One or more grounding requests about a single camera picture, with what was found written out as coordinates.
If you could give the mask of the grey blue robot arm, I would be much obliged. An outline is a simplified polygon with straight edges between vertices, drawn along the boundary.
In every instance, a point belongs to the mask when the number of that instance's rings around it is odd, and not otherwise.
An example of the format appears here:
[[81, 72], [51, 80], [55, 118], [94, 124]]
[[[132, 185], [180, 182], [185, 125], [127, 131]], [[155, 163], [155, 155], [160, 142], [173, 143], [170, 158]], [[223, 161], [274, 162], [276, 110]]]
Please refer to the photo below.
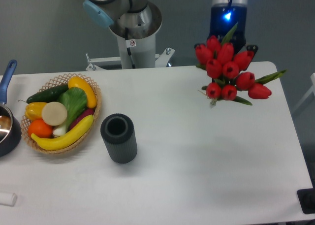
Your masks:
[[[248, 0], [212, 0], [209, 36], [223, 41], [234, 29], [230, 42], [235, 51], [240, 51], [246, 44], [247, 3]], [[149, 0], [85, 0], [83, 8], [96, 24], [109, 28], [118, 41], [139, 41], [137, 58], [153, 62], [156, 33], [163, 22], [155, 4]]]

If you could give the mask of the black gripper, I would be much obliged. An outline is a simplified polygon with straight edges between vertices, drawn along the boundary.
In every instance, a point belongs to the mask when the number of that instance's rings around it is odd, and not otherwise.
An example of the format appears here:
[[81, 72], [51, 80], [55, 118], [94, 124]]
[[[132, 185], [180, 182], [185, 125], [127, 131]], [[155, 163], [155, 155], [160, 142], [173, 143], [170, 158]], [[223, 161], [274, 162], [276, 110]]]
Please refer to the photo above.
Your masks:
[[[237, 24], [236, 30], [229, 42], [234, 46], [234, 52], [238, 53], [246, 44], [245, 28], [247, 18], [247, 7], [243, 4], [227, 3], [215, 4], [211, 8], [209, 37], [215, 35], [222, 41], [225, 35]], [[258, 52], [258, 46], [249, 44], [246, 46], [247, 54], [253, 60]]]

